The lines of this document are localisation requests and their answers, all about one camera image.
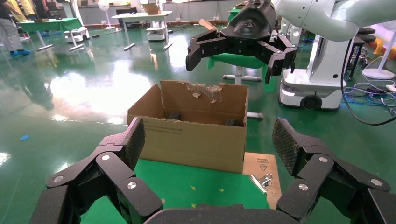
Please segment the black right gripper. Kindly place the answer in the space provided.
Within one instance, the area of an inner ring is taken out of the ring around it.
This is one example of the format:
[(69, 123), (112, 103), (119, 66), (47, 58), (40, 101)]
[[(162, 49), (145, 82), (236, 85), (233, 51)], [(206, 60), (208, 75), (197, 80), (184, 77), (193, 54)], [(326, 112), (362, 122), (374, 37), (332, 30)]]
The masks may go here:
[(271, 77), (280, 76), (284, 69), (294, 70), (297, 53), (297, 48), (285, 35), (277, 35), (275, 41), (269, 43), (276, 21), (271, 1), (249, 1), (222, 33), (210, 29), (190, 38), (186, 70), (193, 71), (202, 58), (222, 53), (256, 56), (267, 65), (264, 82), (269, 84)]

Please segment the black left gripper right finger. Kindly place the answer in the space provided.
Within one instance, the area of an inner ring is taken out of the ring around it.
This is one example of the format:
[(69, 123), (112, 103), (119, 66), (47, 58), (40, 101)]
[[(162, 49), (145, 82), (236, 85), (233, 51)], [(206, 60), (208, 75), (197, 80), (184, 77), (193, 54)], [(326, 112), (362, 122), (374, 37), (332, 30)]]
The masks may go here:
[(353, 224), (393, 224), (396, 196), (378, 176), (337, 157), (319, 138), (298, 133), (277, 119), (272, 141), (294, 178), (276, 209), (303, 224), (320, 198), (330, 201)]

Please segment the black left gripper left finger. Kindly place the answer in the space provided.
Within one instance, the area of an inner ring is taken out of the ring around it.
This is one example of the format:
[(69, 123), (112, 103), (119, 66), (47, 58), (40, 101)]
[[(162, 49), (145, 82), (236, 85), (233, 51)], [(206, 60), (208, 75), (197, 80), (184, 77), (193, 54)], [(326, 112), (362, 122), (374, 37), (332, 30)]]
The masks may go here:
[(78, 224), (95, 201), (107, 197), (128, 224), (142, 224), (163, 208), (161, 199), (134, 171), (145, 143), (141, 118), (106, 136), (86, 158), (46, 181), (30, 222)]

